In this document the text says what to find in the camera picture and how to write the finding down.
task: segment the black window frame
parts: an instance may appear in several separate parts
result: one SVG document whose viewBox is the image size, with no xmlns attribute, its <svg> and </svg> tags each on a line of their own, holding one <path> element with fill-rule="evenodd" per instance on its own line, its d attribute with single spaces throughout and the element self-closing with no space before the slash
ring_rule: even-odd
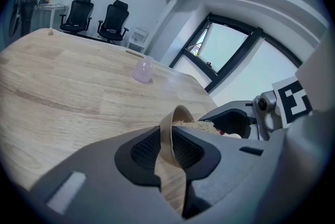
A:
<svg viewBox="0 0 335 224">
<path fill-rule="evenodd" d="M 214 71 L 211 68 L 210 64 L 208 64 L 209 62 L 205 63 L 199 57 L 196 57 L 187 50 L 189 46 L 195 44 L 198 41 L 204 30 L 206 30 L 206 28 L 208 28 L 211 23 L 227 26 L 248 35 L 248 37 L 242 43 L 239 49 L 218 72 Z M 280 43 L 270 35 L 266 34 L 263 29 L 250 26 L 246 23 L 240 22 L 232 18 L 214 15 L 212 13 L 209 13 L 206 18 L 200 23 L 198 28 L 189 38 L 187 43 L 182 47 L 182 49 L 175 57 L 175 59 L 171 62 L 169 67 L 173 68 L 183 55 L 186 56 L 211 79 L 211 82 L 205 87 L 206 92 L 209 93 L 214 90 L 215 87 L 217 87 L 235 70 L 235 68 L 245 59 L 245 57 L 249 54 L 250 50 L 254 47 L 254 45 L 261 37 L 264 38 L 265 41 L 274 46 L 276 49 L 278 49 L 283 55 L 285 55 L 297 68 L 300 67 L 302 61 L 282 43 Z"/>
</svg>

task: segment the light wood tabletop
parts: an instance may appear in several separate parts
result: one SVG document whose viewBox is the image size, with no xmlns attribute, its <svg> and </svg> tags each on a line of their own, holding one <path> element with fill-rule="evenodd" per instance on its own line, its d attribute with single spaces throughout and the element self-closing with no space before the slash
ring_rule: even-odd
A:
<svg viewBox="0 0 335 224">
<path fill-rule="evenodd" d="M 177 105 L 195 119 L 216 108 L 190 75 L 154 62 L 152 82 L 142 84 L 131 76 L 141 54 L 48 31 L 24 36 L 0 55 L 2 162 L 26 189 L 81 147 L 159 125 Z M 155 171 L 162 194 L 180 211 L 182 171 L 160 158 Z"/>
</svg>

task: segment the small object on table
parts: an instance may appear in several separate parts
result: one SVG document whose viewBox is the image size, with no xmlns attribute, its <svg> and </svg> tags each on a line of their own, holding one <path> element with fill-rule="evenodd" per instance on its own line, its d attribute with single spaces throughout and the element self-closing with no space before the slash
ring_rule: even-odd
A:
<svg viewBox="0 0 335 224">
<path fill-rule="evenodd" d="M 132 77 L 141 83 L 148 83 L 153 76 L 152 67 L 153 58 L 147 56 L 145 59 L 139 61 L 132 71 Z"/>
</svg>

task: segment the gray plastic housing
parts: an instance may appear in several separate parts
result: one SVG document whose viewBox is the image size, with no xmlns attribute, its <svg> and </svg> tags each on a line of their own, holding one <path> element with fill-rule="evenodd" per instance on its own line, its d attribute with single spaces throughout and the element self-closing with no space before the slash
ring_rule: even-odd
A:
<svg viewBox="0 0 335 224">
<path fill-rule="evenodd" d="M 259 106 L 260 99 L 265 101 L 266 107 L 264 110 L 261 110 Z M 276 101 L 277 99 L 274 91 L 268 91 L 262 93 L 260 96 L 257 96 L 253 101 L 241 100 L 226 103 L 202 116 L 199 120 L 213 121 L 213 118 L 218 117 L 221 114 L 228 113 L 230 111 L 236 111 L 236 113 L 243 113 L 245 118 L 256 119 L 255 123 L 247 123 L 249 127 L 246 128 L 245 132 L 249 132 L 248 129 L 250 128 L 250 134 L 247 134 L 247 137 L 245 137 L 244 133 L 238 133 L 242 138 L 253 140 L 269 140 L 270 134 L 275 129 L 282 127 L 280 117 L 273 113 L 276 106 Z M 266 120 L 271 122 L 272 126 L 267 126 Z"/>
<path fill-rule="evenodd" d="M 200 210 L 189 219 L 171 208 L 158 187 L 136 185 L 116 167 L 121 145 L 157 128 L 83 147 L 43 176 L 28 198 L 52 223 L 272 223 L 294 210 L 321 176 L 334 142 L 334 118 L 335 111 L 301 117 L 289 129 L 274 131 L 269 141 L 180 128 L 221 154 L 211 174 L 187 185 L 185 204 Z M 86 174 L 86 182 L 55 217 L 46 204 L 72 171 Z"/>
</svg>

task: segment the paper cup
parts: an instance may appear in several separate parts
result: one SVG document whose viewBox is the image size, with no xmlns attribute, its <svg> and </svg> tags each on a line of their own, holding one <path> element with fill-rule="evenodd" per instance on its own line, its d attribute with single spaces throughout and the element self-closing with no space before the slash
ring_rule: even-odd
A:
<svg viewBox="0 0 335 224">
<path fill-rule="evenodd" d="M 192 122 L 194 121 L 192 114 L 188 111 L 188 109 L 183 106 L 177 106 L 171 113 L 166 115 L 160 122 L 161 127 L 161 151 L 160 156 L 167 163 L 180 167 L 177 163 L 174 152 L 173 152 L 173 141 L 172 141 L 172 122 L 174 121 L 184 121 L 184 122 Z"/>
</svg>

